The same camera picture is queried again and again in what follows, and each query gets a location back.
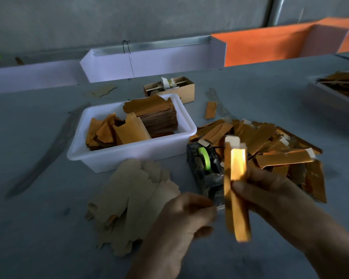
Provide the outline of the person's left hand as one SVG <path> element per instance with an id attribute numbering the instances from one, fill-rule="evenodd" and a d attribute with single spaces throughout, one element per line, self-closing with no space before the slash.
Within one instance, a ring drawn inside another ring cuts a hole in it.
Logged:
<path id="1" fill-rule="evenodd" d="M 211 226 L 216 218 L 216 206 L 209 198 L 181 193 L 166 203 L 153 225 L 155 246 L 190 246 L 194 233 L 203 226 Z"/>

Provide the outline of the person's right hand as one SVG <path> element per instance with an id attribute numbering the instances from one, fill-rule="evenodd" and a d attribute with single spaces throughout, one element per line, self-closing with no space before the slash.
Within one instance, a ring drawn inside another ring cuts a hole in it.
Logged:
<path id="1" fill-rule="evenodd" d="M 282 175 L 250 167 L 244 182 L 263 183 L 263 207 L 248 207 L 302 252 L 304 233 L 326 212 Z"/>

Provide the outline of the gold paper box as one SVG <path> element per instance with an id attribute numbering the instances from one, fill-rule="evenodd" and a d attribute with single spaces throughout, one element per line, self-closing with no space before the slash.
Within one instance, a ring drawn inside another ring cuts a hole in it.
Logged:
<path id="1" fill-rule="evenodd" d="M 236 181 L 247 178 L 247 147 L 238 136 L 227 135 L 224 140 L 224 204 L 227 229 L 237 242 L 251 240 L 251 227 L 247 205 L 233 191 Z"/>

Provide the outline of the person's left forearm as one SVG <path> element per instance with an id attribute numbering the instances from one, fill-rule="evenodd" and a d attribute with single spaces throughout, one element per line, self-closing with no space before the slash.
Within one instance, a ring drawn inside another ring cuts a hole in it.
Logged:
<path id="1" fill-rule="evenodd" d="M 189 245 L 141 245 L 125 279 L 177 279 Z"/>

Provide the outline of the person's right forearm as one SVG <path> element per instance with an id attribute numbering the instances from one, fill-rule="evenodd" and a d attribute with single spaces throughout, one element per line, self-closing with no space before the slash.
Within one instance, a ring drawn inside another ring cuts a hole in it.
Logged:
<path id="1" fill-rule="evenodd" d="M 329 215 L 304 233 L 302 252 L 319 279 L 349 279 L 349 232 Z"/>

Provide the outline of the black tape dispenser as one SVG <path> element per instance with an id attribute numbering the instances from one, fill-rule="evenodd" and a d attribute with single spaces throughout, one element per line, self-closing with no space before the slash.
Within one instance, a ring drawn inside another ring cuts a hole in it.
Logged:
<path id="1" fill-rule="evenodd" d="M 209 171 L 204 171 L 198 155 L 200 147 L 204 147 L 208 151 L 211 160 Z M 202 146 L 198 142 L 191 142 L 186 146 L 186 160 L 201 195 L 212 200 L 217 209 L 224 209 L 224 168 L 214 148 Z"/>

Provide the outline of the pile of gold folded boxes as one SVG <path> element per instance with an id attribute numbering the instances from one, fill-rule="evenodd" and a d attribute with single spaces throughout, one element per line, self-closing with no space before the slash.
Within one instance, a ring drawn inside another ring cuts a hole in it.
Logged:
<path id="1" fill-rule="evenodd" d="M 273 123 L 219 119 L 197 128 L 189 143 L 212 147 L 224 167 L 224 140 L 238 136 L 247 146 L 247 164 L 290 179 L 315 201 L 327 203 L 322 150 Z"/>

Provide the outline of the green tape roll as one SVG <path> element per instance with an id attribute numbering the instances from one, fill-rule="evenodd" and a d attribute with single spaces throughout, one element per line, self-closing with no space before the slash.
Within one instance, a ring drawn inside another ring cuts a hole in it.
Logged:
<path id="1" fill-rule="evenodd" d="M 198 149 L 198 155 L 202 161 L 204 171 L 209 171 L 211 169 L 211 160 L 208 151 L 204 147 Z"/>

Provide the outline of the pile of brown card blanks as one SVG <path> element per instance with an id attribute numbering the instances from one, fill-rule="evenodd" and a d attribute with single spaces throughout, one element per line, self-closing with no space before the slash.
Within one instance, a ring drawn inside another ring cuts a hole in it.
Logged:
<path id="1" fill-rule="evenodd" d="M 153 161 L 125 160 L 87 205 L 85 218 L 95 221 L 97 248 L 110 245 L 119 257 L 131 253 L 163 206 L 179 194 L 170 170 Z"/>

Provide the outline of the single gold card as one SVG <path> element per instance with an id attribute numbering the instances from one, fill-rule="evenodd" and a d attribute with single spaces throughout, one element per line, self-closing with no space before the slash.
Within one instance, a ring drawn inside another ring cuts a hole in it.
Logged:
<path id="1" fill-rule="evenodd" d="M 205 119 L 213 119 L 216 116 L 217 102 L 210 101 L 207 102 L 205 110 Z"/>

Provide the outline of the white plastic bin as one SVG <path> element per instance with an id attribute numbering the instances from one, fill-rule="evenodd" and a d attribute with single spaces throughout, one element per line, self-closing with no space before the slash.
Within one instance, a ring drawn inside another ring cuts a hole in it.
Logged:
<path id="1" fill-rule="evenodd" d="M 111 148 L 90 151 L 85 140 L 92 118 L 106 118 L 110 113 L 125 118 L 123 111 L 125 102 L 116 102 L 85 108 L 81 114 L 72 143 L 67 151 L 71 161 L 81 161 L 95 173 L 116 169 L 124 160 L 159 160 L 186 153 L 189 138 L 197 131 L 196 125 L 177 94 L 165 94 L 162 98 L 172 100 L 177 112 L 178 127 L 175 134 L 158 137 L 147 141 L 119 145 Z"/>

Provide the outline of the neat stack of gold cards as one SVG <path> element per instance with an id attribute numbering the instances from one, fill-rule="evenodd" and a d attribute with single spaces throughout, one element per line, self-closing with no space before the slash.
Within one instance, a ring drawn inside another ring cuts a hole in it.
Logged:
<path id="1" fill-rule="evenodd" d="M 171 98 L 158 95 L 125 102 L 123 111 L 140 118 L 151 138 L 173 135 L 178 128 L 177 112 Z"/>

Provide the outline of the small cardboard box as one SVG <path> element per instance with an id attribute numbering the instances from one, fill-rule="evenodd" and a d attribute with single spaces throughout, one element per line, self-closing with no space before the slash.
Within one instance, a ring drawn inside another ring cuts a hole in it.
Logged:
<path id="1" fill-rule="evenodd" d="M 145 97 L 177 94 L 183 104 L 193 102 L 195 100 L 195 83 L 184 76 L 174 78 L 174 80 L 178 87 L 166 91 L 163 90 L 162 80 L 144 85 L 143 92 Z"/>

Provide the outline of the grey tray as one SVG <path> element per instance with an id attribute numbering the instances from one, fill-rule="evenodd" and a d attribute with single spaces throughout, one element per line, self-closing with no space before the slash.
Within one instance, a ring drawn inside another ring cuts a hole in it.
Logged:
<path id="1" fill-rule="evenodd" d="M 324 77 L 325 74 L 307 77 L 308 83 L 302 101 L 335 126 L 349 132 L 349 96 L 319 82 Z"/>

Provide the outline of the loose heap of gold cards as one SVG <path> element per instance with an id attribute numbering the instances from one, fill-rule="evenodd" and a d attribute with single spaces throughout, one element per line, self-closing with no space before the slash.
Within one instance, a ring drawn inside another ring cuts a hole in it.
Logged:
<path id="1" fill-rule="evenodd" d="M 91 119 L 85 145 L 90 151 L 96 151 L 151 138 L 142 120 L 135 113 L 128 113 L 125 120 L 112 113 L 103 120 Z"/>

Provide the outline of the white tape roll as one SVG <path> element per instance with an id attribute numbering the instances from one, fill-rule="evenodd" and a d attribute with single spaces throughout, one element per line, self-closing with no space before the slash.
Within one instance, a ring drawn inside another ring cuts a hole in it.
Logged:
<path id="1" fill-rule="evenodd" d="M 162 80 L 162 86 L 163 86 L 164 91 L 170 90 L 170 89 L 175 89 L 178 87 L 174 78 L 167 79 L 167 78 L 161 77 L 161 80 Z"/>

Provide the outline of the gold cards in grey tray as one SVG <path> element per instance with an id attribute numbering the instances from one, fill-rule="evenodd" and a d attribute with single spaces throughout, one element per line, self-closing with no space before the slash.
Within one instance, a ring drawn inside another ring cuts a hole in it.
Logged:
<path id="1" fill-rule="evenodd" d="M 349 72 L 337 71 L 316 81 L 349 98 Z"/>

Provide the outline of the orange divider panel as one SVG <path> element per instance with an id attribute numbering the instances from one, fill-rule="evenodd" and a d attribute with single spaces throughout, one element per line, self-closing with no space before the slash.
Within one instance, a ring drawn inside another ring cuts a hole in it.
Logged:
<path id="1" fill-rule="evenodd" d="M 226 43 L 224 66 L 349 52 L 349 18 L 213 33 Z"/>

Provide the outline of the flat brown card piece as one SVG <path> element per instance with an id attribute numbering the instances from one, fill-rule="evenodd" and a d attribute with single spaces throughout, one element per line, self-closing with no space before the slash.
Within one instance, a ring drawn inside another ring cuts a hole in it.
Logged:
<path id="1" fill-rule="evenodd" d="M 91 91 L 90 93 L 94 98 L 102 98 L 103 96 L 110 94 L 110 92 L 112 90 L 114 90 L 115 88 L 116 88 L 115 85 L 109 84 L 109 85 L 104 85 L 102 87 L 99 87 L 99 88 Z"/>

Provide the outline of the grey metal pole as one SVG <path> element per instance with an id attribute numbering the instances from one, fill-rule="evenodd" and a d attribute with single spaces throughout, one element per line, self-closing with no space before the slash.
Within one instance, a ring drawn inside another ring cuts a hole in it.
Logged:
<path id="1" fill-rule="evenodd" d="M 277 26 L 285 0 L 269 0 L 267 7 L 265 27 Z"/>

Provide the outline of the low white divider panel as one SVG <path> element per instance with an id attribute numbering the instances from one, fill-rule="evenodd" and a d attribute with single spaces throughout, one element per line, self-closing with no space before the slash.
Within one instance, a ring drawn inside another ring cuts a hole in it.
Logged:
<path id="1" fill-rule="evenodd" d="M 88 83 L 79 60 L 0 68 L 0 94 Z"/>

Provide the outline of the white divider panel with rail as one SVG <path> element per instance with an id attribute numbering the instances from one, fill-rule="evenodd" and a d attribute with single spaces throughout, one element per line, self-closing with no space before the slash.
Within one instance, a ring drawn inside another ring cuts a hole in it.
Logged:
<path id="1" fill-rule="evenodd" d="M 223 68 L 226 43 L 210 35 L 90 49 L 80 65 L 90 83 Z"/>

